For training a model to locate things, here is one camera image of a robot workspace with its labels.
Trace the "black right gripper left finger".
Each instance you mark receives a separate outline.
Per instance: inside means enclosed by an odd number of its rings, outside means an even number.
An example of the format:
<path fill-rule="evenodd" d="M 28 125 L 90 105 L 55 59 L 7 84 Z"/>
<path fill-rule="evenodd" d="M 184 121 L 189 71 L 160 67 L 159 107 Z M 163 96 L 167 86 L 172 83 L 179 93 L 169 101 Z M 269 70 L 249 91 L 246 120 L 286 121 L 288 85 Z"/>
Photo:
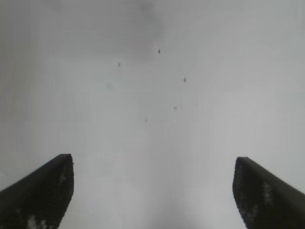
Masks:
<path fill-rule="evenodd" d="M 74 193 L 71 154 L 60 154 L 0 192 L 2 229 L 57 229 Z"/>

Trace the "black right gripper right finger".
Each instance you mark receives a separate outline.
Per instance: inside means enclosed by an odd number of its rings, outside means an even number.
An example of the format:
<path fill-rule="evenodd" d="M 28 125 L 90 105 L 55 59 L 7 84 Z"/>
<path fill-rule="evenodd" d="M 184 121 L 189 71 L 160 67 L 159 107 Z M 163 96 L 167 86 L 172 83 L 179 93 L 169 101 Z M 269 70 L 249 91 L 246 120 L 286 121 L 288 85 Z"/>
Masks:
<path fill-rule="evenodd" d="M 248 229 L 304 229 L 305 195 L 248 157 L 234 167 L 233 197 Z"/>

